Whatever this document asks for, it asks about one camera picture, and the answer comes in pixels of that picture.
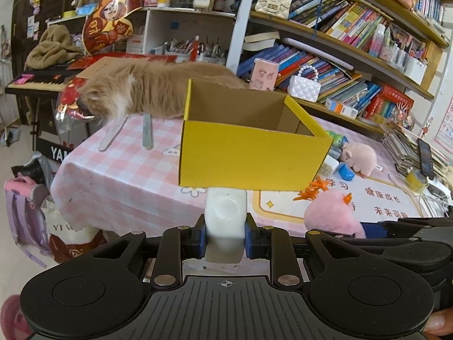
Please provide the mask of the person's hand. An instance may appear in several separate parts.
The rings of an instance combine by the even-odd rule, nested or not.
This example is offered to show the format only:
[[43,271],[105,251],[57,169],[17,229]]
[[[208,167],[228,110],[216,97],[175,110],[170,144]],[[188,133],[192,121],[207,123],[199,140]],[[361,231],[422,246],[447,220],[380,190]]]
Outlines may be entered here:
[[432,313],[424,329],[424,335],[428,339],[440,339],[441,336],[451,335],[452,332],[453,308]]

